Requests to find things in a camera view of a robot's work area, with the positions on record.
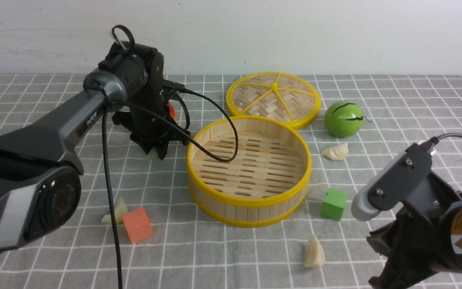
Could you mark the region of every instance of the green ball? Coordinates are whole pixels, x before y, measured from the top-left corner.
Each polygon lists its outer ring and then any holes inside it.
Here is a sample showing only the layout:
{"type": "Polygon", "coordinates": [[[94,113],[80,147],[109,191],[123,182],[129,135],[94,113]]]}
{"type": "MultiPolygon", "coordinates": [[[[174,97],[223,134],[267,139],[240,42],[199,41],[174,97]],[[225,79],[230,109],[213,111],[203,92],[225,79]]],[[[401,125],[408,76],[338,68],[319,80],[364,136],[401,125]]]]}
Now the green ball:
{"type": "Polygon", "coordinates": [[[363,126],[363,119],[363,112],[357,104],[342,100],[329,106],[324,122],[332,135],[348,137],[360,130],[363,126]]]}

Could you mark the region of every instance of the gray grid tablecloth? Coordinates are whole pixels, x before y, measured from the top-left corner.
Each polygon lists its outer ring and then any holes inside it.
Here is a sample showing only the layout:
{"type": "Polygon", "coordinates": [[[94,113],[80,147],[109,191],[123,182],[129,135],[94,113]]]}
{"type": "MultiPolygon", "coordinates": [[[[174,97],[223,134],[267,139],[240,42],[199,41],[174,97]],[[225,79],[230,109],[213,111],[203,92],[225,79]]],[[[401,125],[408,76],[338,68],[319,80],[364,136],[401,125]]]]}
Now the gray grid tablecloth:
{"type": "MultiPolygon", "coordinates": [[[[39,119],[82,88],[83,75],[0,75],[0,135],[39,119]]],[[[130,210],[144,207],[154,236],[131,245],[119,226],[127,289],[369,288],[385,260],[367,245],[369,230],[390,222],[394,212],[361,223],[350,200],[362,185],[410,143],[444,132],[462,132],[462,75],[302,75],[320,92],[318,119],[299,133],[313,157],[308,197],[281,223],[242,229],[216,222],[194,205],[187,190],[186,147],[170,145],[163,161],[146,156],[121,126],[109,125],[110,167],[115,197],[130,210]],[[374,120],[347,139],[323,124],[325,108],[350,99],[374,120]],[[319,151],[347,141],[350,156],[332,162],[319,151]],[[341,222],[322,218],[328,187],[348,192],[341,222]],[[322,269],[305,269],[303,247],[315,234],[326,252],[322,269]]],[[[224,106],[225,92],[239,75],[169,75],[224,106]]],[[[208,102],[184,97],[196,132],[221,119],[208,102]]],[[[117,288],[101,157],[100,125],[77,147],[86,174],[75,215],[62,228],[20,250],[0,255],[0,289],[117,288]]],[[[462,189],[462,140],[437,147],[433,168],[462,189]]],[[[416,288],[462,289],[462,275],[438,274],[416,288]]]]}

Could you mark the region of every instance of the bamboo steamer lid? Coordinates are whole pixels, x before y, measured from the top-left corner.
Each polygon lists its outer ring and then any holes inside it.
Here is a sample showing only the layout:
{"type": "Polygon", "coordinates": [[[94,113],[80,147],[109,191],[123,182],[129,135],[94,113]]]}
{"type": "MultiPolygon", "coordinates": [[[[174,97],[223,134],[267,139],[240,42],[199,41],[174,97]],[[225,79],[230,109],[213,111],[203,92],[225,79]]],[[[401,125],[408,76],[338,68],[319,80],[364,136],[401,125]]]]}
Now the bamboo steamer lid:
{"type": "Polygon", "coordinates": [[[308,82],[287,73],[255,73],[237,80],[226,95],[234,116],[252,115],[274,119],[293,130],[310,125],[321,100],[308,82]]]}

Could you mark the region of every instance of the yellow rim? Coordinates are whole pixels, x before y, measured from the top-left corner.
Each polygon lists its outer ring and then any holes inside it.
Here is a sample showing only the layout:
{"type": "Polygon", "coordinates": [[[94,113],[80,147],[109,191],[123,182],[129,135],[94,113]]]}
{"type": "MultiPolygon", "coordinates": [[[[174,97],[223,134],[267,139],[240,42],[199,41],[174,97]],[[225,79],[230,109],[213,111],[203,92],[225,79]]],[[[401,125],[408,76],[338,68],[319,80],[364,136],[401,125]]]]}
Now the yellow rim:
{"type": "Polygon", "coordinates": [[[284,213],[284,214],[282,214],[280,216],[277,216],[275,218],[271,218],[269,220],[266,220],[266,221],[247,222],[247,221],[233,220],[232,218],[226,218],[224,216],[221,216],[221,215],[218,215],[218,214],[216,214],[214,212],[211,212],[209,209],[207,209],[207,207],[205,207],[197,199],[197,197],[194,195],[194,192],[192,192],[192,190],[190,190],[190,194],[192,195],[192,198],[194,199],[194,201],[196,202],[198,207],[201,210],[203,210],[206,214],[208,214],[210,217],[216,219],[217,221],[221,221],[222,223],[226,223],[226,224],[231,225],[231,226],[244,227],[244,228],[257,228],[257,227],[269,226],[269,225],[275,224],[277,222],[280,222],[280,221],[284,220],[285,218],[288,218],[288,216],[293,214],[300,207],[302,201],[304,201],[304,198],[306,197],[307,192],[308,192],[308,188],[306,188],[306,191],[304,192],[304,197],[290,211],[288,211],[288,212],[286,212],[286,213],[284,213]]]}
{"type": "MultiPolygon", "coordinates": [[[[229,90],[227,90],[227,94],[226,94],[226,105],[227,105],[227,108],[229,109],[229,111],[231,112],[232,115],[234,115],[234,116],[249,116],[249,115],[246,115],[242,110],[239,110],[235,106],[235,103],[233,102],[233,92],[235,91],[235,88],[237,88],[238,86],[241,86],[241,85],[260,86],[260,87],[267,88],[267,89],[271,88],[270,86],[264,85],[264,84],[249,84],[249,83],[248,84],[243,84],[243,82],[245,80],[250,79],[251,77],[260,76],[260,75],[277,75],[277,79],[276,79],[275,83],[277,83],[279,81],[279,78],[281,76],[286,76],[286,77],[296,79],[296,80],[306,84],[306,86],[311,90],[312,93],[310,94],[310,93],[307,93],[307,92],[302,92],[302,91],[299,91],[299,90],[292,90],[292,89],[288,89],[288,88],[278,88],[278,89],[279,90],[290,90],[290,91],[294,91],[294,92],[298,92],[298,93],[302,93],[302,94],[306,94],[306,95],[312,95],[312,96],[315,97],[315,105],[313,106],[313,109],[310,111],[310,113],[306,114],[305,116],[303,116],[303,117],[301,117],[299,119],[293,120],[293,117],[291,116],[289,110],[286,108],[286,105],[284,104],[284,101],[281,99],[281,97],[278,94],[276,94],[277,98],[280,99],[281,104],[283,104],[283,106],[286,109],[286,113],[288,113],[288,115],[290,116],[290,119],[291,119],[291,121],[283,122],[282,124],[285,124],[287,127],[292,128],[293,130],[300,130],[301,128],[309,126],[315,120],[315,118],[317,118],[317,115],[318,115],[318,112],[320,111],[320,106],[321,106],[321,100],[320,100],[320,95],[319,95],[318,91],[311,84],[309,84],[306,80],[304,80],[304,79],[302,79],[300,77],[297,77],[295,75],[290,75],[288,73],[279,73],[279,72],[254,73],[254,74],[251,74],[251,75],[244,76],[244,77],[240,78],[239,80],[235,81],[231,85],[229,90]]],[[[250,108],[250,106],[253,106],[254,104],[256,104],[262,97],[264,97],[267,94],[268,93],[265,93],[261,97],[258,97],[257,99],[255,99],[244,111],[247,111],[248,108],[250,108]]]]}
{"type": "MultiPolygon", "coordinates": [[[[264,208],[264,207],[270,207],[273,205],[277,205],[280,203],[283,203],[284,201],[287,201],[297,193],[299,193],[302,189],[304,189],[304,186],[307,185],[310,181],[310,173],[311,173],[311,154],[308,146],[306,145],[306,142],[302,139],[302,137],[293,129],[290,127],[286,126],[284,123],[281,123],[279,121],[273,120],[273,119],[268,119],[265,117],[258,117],[258,116],[234,116],[231,117],[231,120],[234,119],[260,119],[263,121],[269,121],[272,123],[275,123],[279,126],[282,126],[283,128],[286,128],[287,130],[290,131],[290,133],[294,134],[295,137],[302,143],[304,150],[306,151],[306,157],[308,158],[308,165],[306,167],[306,172],[302,176],[302,179],[294,185],[291,189],[287,190],[284,193],[281,193],[277,196],[271,196],[268,198],[264,199],[243,199],[240,197],[236,196],[229,196],[225,193],[221,193],[213,188],[211,188],[209,185],[205,184],[202,179],[195,173],[195,170],[192,166],[190,155],[192,150],[194,149],[194,144],[191,143],[190,146],[188,147],[188,152],[187,152],[187,167],[188,167],[188,177],[194,181],[195,185],[206,195],[209,195],[216,201],[220,201],[222,203],[228,204],[228,205],[233,205],[233,206],[238,206],[238,207],[244,207],[244,208],[264,208]]],[[[198,134],[195,135],[194,139],[197,140],[201,134],[203,134],[206,130],[209,130],[212,126],[215,126],[216,124],[222,123],[224,121],[227,121],[227,119],[222,119],[218,120],[214,123],[211,123],[209,126],[203,128],[198,134]]]]}

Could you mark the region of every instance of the warning label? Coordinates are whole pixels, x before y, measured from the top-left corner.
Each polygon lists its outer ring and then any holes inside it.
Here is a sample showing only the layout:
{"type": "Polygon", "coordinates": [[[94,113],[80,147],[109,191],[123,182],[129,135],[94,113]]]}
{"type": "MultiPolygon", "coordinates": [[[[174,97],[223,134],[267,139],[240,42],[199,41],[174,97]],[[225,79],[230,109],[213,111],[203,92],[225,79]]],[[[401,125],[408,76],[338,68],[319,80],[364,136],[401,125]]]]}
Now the warning label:
{"type": "Polygon", "coordinates": [[[462,235],[450,236],[455,254],[462,254],[462,235]]]}
{"type": "Polygon", "coordinates": [[[450,228],[450,241],[455,254],[462,254],[462,210],[457,213],[450,228]]]}
{"type": "Polygon", "coordinates": [[[462,235],[462,210],[457,213],[450,229],[451,235],[462,235]]]}

